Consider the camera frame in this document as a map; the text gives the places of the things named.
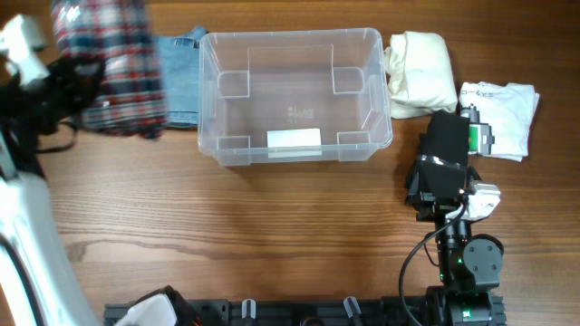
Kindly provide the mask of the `black cloth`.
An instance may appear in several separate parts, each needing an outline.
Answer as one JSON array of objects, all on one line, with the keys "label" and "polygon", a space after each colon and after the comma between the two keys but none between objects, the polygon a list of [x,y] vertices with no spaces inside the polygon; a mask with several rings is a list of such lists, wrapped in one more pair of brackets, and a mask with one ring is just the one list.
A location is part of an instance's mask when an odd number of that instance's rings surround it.
[{"label": "black cloth", "polygon": [[425,133],[420,134],[420,153],[467,166],[469,119],[446,111],[435,112]]}]

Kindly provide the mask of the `red navy plaid shirt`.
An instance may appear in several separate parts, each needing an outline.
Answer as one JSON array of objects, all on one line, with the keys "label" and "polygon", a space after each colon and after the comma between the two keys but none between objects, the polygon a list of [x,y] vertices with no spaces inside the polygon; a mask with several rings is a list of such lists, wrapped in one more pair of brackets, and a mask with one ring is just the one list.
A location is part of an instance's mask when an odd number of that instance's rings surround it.
[{"label": "red navy plaid shirt", "polygon": [[157,139],[167,124],[161,68],[141,0],[53,1],[53,32],[65,57],[101,59],[98,95],[77,119],[110,136]]}]

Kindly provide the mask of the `cream cloth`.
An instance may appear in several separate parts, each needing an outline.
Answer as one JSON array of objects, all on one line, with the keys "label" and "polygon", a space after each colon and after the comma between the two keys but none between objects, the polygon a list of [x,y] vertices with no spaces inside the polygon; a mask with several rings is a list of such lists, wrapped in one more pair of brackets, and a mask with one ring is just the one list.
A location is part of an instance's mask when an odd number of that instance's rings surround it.
[{"label": "cream cloth", "polygon": [[394,34],[383,57],[393,118],[455,111],[458,96],[450,55],[439,34],[411,31]]}]

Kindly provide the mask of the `blue denim jeans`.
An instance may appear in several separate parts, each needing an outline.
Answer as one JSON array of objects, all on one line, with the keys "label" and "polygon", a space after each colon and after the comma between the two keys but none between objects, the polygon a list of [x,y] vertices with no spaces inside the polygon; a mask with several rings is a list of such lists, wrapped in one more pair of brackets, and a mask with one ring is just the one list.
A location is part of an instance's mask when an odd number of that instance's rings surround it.
[{"label": "blue denim jeans", "polygon": [[156,36],[156,50],[165,92],[167,127],[195,128],[199,122],[199,42],[208,33],[195,26],[178,36]]}]

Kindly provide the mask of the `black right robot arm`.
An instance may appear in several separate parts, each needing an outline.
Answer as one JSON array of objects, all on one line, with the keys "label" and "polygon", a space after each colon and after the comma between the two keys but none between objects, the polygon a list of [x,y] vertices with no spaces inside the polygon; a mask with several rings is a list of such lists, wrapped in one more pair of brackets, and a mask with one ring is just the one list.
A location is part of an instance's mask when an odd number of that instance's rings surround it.
[{"label": "black right robot arm", "polygon": [[[474,235],[473,224],[488,218],[500,202],[500,190],[485,183],[473,167],[435,156],[417,157],[407,181],[406,202],[417,219],[432,222],[403,262],[399,297],[408,325],[505,325],[499,287],[504,245],[494,236]],[[405,299],[404,280],[411,259],[429,241],[437,245],[440,286],[430,286],[416,308]]]}]

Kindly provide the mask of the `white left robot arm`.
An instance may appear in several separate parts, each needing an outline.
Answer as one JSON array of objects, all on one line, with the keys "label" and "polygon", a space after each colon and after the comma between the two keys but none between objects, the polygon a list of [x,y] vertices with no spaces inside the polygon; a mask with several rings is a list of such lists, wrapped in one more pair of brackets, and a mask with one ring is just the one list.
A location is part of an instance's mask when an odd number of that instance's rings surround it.
[{"label": "white left robot arm", "polygon": [[96,97],[99,59],[35,57],[1,87],[1,285],[18,325],[98,325],[53,219],[37,140]]}]

